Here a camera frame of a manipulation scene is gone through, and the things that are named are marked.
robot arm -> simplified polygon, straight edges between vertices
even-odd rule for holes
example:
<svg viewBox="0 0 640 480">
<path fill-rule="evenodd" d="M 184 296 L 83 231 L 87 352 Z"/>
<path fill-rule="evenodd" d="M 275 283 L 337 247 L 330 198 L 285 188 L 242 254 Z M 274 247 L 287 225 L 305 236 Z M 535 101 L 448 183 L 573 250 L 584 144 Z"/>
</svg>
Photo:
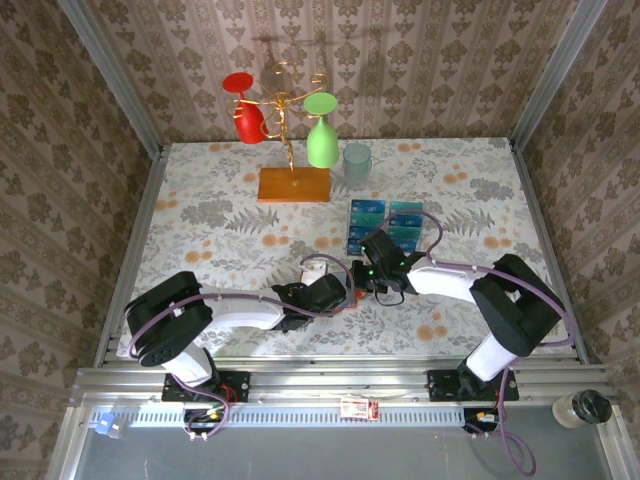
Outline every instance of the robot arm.
<svg viewBox="0 0 640 480">
<path fill-rule="evenodd" d="M 353 262 L 355 288 L 376 295 L 391 288 L 403 299 L 405 294 L 444 295 L 478 306 L 491 333 L 458 369 L 460 383 L 471 395 L 516 358 L 528 356 L 560 319 L 537 296 L 508 281 L 461 264 L 440 266 L 421 252 L 406 256 L 382 230 L 365 236 L 361 245 L 371 263 Z M 535 285 L 560 304 L 520 258 L 505 255 L 495 269 Z M 516 291 L 520 297 L 513 301 L 508 294 Z M 287 332 L 307 325 L 314 316 L 328 315 L 346 294 L 331 274 L 310 285 L 292 283 L 251 292 L 203 287 L 192 272 L 181 272 L 131 302 L 127 320 L 136 334 L 171 305 L 189 300 L 139 336 L 135 348 L 141 365 L 162 365 L 195 386 L 215 374 L 211 358 L 192 343 L 209 324 Z"/>
<path fill-rule="evenodd" d="M 477 267 L 451 262 L 439 264 L 421 252 L 407 257 L 382 230 L 369 233 L 360 244 L 371 265 L 354 262 L 357 288 L 382 293 L 391 288 L 403 298 L 405 293 L 438 294 L 478 306 L 491 333 L 458 368 L 461 389 L 471 397 L 486 389 L 518 357 L 528 356 L 560 320 L 553 308 L 530 290 L 487 275 L 485 269 L 479 271 Z M 523 280 L 562 305 L 519 257 L 507 254 L 494 268 Z M 512 294 L 516 292 L 519 298 L 514 301 Z"/>
<path fill-rule="evenodd" d="M 215 376 L 212 359 L 193 343 L 209 324 L 286 333 L 307 325 L 314 316 L 329 315 L 345 298 L 345 288 L 333 275 L 312 285 L 291 283 L 247 291 L 203 286 L 193 272 L 180 272 L 132 301 L 125 315 L 139 363 L 162 365 L 193 387 Z"/>
</svg>

card stack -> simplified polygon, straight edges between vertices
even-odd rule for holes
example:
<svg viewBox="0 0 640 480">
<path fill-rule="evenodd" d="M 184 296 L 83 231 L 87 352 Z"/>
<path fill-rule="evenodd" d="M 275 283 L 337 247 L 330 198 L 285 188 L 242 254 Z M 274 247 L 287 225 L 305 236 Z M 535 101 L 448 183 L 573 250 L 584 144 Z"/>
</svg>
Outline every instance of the card stack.
<svg viewBox="0 0 640 480">
<path fill-rule="evenodd" d="M 422 210 L 419 202 L 391 202 L 389 215 L 403 210 Z M 416 251 L 422 234 L 422 215 L 399 215 L 389 220 L 389 237 L 400 249 L 408 254 Z"/>
<path fill-rule="evenodd" d="M 351 200 L 347 255 L 362 255 L 359 241 L 384 220 L 385 208 L 383 200 Z"/>
</svg>

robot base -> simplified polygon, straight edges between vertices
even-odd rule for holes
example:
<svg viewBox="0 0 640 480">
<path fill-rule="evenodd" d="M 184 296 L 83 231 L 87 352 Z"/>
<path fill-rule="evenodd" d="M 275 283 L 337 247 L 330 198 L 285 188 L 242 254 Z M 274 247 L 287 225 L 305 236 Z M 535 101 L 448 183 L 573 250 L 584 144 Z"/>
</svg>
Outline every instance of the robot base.
<svg viewBox="0 0 640 480">
<path fill-rule="evenodd" d="M 226 391 L 220 388 L 220 385 L 227 385 L 235 390 L 237 394 L 238 403 L 247 403 L 249 399 L 249 385 L 251 380 L 251 374 L 249 372 L 237 372 L 237 371 L 219 371 L 219 380 L 208 380 L 196 388 L 199 390 L 206 390 L 212 392 L 221 397 L 226 397 Z M 215 400 L 204 395 L 197 395 L 189 391 L 183 390 L 180 385 L 175 381 L 171 375 L 167 375 L 164 378 L 164 388 L 162 389 L 162 401 L 163 402 L 200 402 L 211 403 Z"/>
<path fill-rule="evenodd" d="M 495 402 L 500 390 L 502 374 L 497 375 L 493 380 L 486 383 L 482 390 L 476 392 L 475 396 L 464 391 L 460 385 L 460 374 L 458 370 L 428 370 L 427 386 L 429 387 L 429 401 L 431 402 Z M 504 399 L 514 401 L 520 398 L 516 377 L 509 371 L 507 386 L 505 388 Z"/>
</svg>

damask wallpaper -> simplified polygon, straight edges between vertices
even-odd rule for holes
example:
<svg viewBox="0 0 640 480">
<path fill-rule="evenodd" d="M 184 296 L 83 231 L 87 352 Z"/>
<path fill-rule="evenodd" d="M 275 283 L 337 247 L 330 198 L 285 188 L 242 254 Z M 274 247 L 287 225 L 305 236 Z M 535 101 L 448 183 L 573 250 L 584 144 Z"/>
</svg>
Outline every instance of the damask wallpaper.
<svg viewBox="0 0 640 480">
<path fill-rule="evenodd" d="M 609 0 L 525 149 L 590 353 L 640 452 L 640 2 Z"/>
<path fill-rule="evenodd" d="M 0 2 L 0 478 L 43 478 L 149 160 L 55 1 Z"/>
<path fill-rule="evenodd" d="M 577 0 L 89 0 L 164 143 L 236 138 L 220 87 L 326 72 L 350 137 L 506 137 Z M 257 91 L 250 93 L 256 98 Z M 306 137 L 309 122 L 292 118 Z"/>
</svg>

wooden base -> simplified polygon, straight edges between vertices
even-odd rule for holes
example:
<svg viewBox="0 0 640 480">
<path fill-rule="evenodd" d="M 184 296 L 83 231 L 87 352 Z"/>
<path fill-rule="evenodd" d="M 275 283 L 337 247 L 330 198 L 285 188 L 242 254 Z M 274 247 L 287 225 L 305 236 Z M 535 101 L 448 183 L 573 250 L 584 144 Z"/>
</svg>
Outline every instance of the wooden base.
<svg viewBox="0 0 640 480">
<path fill-rule="evenodd" d="M 296 168 L 298 184 L 291 181 L 291 169 L 260 170 L 259 202 L 328 202 L 329 169 Z"/>
</svg>

